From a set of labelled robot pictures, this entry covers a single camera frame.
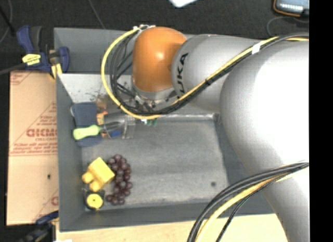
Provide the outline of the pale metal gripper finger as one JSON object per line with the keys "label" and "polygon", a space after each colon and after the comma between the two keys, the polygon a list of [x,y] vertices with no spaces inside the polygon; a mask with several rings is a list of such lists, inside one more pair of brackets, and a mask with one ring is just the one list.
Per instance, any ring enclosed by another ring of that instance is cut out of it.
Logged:
{"label": "pale metal gripper finger", "polygon": [[123,139],[130,139],[134,137],[136,127],[136,119],[131,116],[124,116],[123,124]]}

